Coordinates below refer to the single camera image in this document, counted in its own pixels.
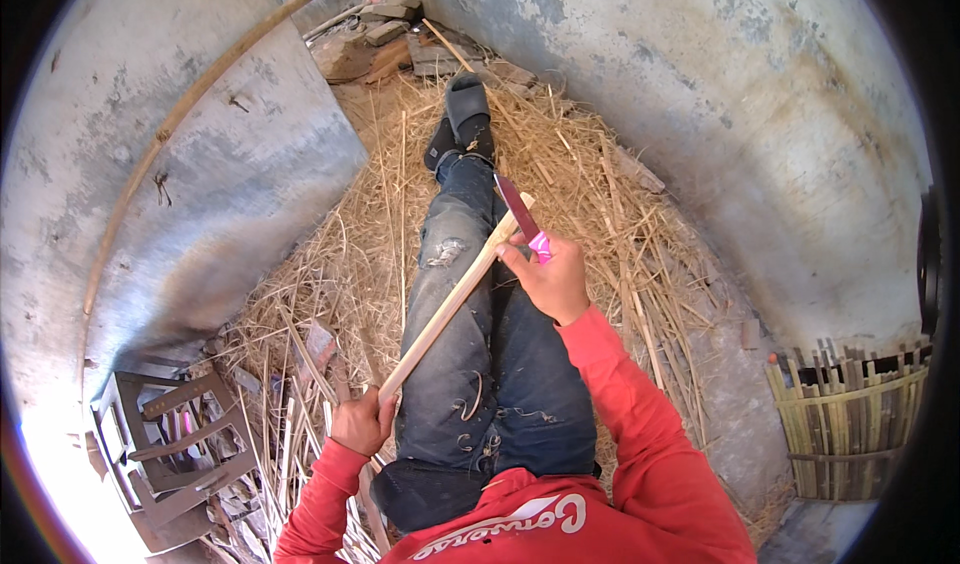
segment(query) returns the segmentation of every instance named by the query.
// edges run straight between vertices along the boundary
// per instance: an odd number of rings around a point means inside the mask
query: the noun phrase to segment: foot
[[[453,136],[467,154],[494,161],[494,134],[490,128],[490,105],[480,77],[461,72],[446,85],[446,111]]]
[[[450,124],[450,118],[447,113],[437,122],[437,128],[433,129],[433,135],[430,136],[426,144],[426,151],[423,152],[423,165],[426,170],[437,174],[437,168],[441,162],[452,158],[459,158],[465,153],[463,146],[457,142],[453,136],[453,126]]]

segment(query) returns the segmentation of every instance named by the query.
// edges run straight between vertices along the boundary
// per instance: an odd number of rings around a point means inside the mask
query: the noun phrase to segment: pink knife handle
[[[550,261],[550,240],[547,239],[544,231],[537,233],[534,240],[527,243],[527,246],[530,246],[530,249],[536,252],[536,256],[539,258],[541,264],[546,264]]]

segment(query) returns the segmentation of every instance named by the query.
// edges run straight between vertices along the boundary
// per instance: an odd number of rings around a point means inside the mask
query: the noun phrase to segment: concrete wall
[[[782,345],[919,338],[929,163],[863,0],[423,2],[643,149]]]
[[[170,107],[280,3],[77,0],[65,13],[0,194],[0,329],[21,408],[75,431],[83,294],[114,201]],[[114,367],[169,374],[193,359],[365,161],[284,21],[200,100],[133,198],[97,298],[87,399]],[[167,175],[172,206],[154,174]]]

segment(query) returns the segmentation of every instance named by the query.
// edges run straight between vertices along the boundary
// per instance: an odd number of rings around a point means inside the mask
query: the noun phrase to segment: right hand
[[[333,408],[330,438],[344,448],[367,458],[380,451],[390,437],[398,396],[380,405],[380,388],[372,384],[358,400],[348,400]]]
[[[537,252],[527,260],[515,246],[525,246],[522,233],[510,237],[510,243],[496,246],[496,255],[507,265],[530,301],[546,316],[566,327],[587,311],[591,298],[587,296],[587,270],[584,250],[553,231],[543,231],[550,241],[550,259],[540,263]]]

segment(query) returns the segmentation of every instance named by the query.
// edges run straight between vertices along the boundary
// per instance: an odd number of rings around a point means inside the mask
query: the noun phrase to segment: knife
[[[539,258],[541,264],[546,264],[550,260],[550,241],[547,240],[544,231],[541,231],[537,223],[534,222],[530,210],[527,210],[527,205],[523,203],[521,192],[505,176],[494,173],[493,179],[500,190],[500,195],[503,196],[503,200],[507,202],[507,207],[510,208],[510,212],[516,219],[516,223],[520,226],[520,230],[523,231],[527,246],[530,246],[530,249],[536,252],[536,257]]]

